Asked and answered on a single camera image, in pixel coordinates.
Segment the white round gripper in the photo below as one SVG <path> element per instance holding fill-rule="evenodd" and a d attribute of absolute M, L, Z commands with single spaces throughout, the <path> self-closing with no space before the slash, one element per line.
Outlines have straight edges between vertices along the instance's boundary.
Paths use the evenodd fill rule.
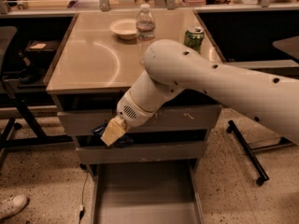
<path fill-rule="evenodd" d="M 117 104 L 117 116 L 106 126 L 101 140 L 111 146 L 127 133 L 128 128 L 138 127 L 147 122 L 156 111 L 148 92 L 129 89 Z"/>

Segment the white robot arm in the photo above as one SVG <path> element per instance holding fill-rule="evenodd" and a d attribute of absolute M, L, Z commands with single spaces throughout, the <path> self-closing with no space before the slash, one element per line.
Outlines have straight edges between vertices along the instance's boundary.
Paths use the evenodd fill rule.
<path fill-rule="evenodd" d="M 299 80 L 213 63 L 177 41 L 153 42 L 145 71 L 122 96 L 117 116 L 102 134 L 110 146 L 147 122 L 183 90 L 200 91 L 269 130 L 299 144 Z"/>

